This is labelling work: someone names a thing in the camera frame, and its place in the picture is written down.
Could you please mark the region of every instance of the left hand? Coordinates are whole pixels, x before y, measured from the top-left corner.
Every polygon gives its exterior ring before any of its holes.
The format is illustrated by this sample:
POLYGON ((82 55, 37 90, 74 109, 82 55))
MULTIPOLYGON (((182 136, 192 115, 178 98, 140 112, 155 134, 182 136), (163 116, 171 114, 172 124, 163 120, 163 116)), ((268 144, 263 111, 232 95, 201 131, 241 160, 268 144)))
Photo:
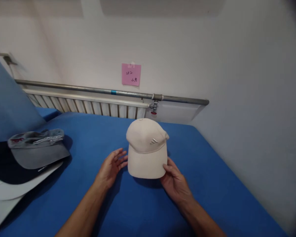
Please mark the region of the left hand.
POLYGON ((127 151, 123 151, 123 148, 119 148, 113 152, 104 160, 94 183, 104 186, 109 189, 113 186, 118 172, 127 166, 127 151))

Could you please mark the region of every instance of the black baseball cap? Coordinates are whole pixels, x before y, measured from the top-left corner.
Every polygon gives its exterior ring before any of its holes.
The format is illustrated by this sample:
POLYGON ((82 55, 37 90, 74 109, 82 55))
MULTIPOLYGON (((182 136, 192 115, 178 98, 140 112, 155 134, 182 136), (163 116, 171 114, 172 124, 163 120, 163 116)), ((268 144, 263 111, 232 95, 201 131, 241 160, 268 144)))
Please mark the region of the black baseball cap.
POLYGON ((25 169, 14 158, 8 143, 0 142, 0 180, 8 184, 23 184, 36 178, 47 168, 62 160, 38 169, 25 169))

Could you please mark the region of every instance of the bed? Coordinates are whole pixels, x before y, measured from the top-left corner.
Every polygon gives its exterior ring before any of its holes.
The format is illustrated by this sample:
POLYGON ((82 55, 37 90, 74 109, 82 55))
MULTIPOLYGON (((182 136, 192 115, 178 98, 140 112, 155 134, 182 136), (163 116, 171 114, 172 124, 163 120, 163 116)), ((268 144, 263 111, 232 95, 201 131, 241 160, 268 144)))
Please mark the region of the bed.
POLYGON ((35 109, 45 119, 46 122, 52 120, 58 115, 61 115, 61 112, 59 110, 53 108, 36 107, 35 109))
MULTIPOLYGON (((54 236, 92 184, 107 155, 128 149, 133 119, 67 112, 43 129, 61 128, 72 159, 29 192, 0 227, 0 236, 54 236)), ((160 123, 168 155, 195 199, 228 236, 286 236, 235 174, 192 126, 160 123)), ((193 232, 159 180, 136 179, 125 167, 109 191, 93 230, 96 236, 190 236, 193 232)))

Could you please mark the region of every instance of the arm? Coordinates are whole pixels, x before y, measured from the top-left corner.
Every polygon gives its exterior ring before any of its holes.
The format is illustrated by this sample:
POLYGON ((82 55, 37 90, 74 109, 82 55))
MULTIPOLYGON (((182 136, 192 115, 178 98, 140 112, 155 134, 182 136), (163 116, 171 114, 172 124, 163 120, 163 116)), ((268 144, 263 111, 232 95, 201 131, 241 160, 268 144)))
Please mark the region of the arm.
POLYGON ((168 158, 168 164, 164 164, 163 167, 166 173, 160 178, 161 184, 167 194, 176 203, 182 215, 192 226, 196 236, 226 236, 215 221, 194 199, 184 176, 175 163, 168 158))
POLYGON ((126 151, 120 148, 104 160, 94 183, 55 237, 91 235, 107 191, 112 187, 117 173, 127 165, 125 154, 126 151))

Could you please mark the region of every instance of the hand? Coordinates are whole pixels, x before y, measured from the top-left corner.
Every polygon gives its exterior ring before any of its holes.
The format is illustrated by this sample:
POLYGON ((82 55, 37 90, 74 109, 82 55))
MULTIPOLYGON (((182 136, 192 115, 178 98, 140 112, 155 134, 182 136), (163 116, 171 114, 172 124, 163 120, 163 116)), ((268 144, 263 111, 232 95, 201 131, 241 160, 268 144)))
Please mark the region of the hand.
POLYGON ((126 160, 128 156, 126 155, 126 152, 127 151, 123 151, 123 148, 111 152, 111 154, 104 160, 94 183, 99 186, 104 186, 107 189, 111 188, 118 172, 127 166, 126 160))
POLYGON ((163 164, 166 171, 160 178, 161 184, 170 198, 177 204, 187 204, 194 200, 184 176, 175 163, 168 157, 168 165, 163 164))

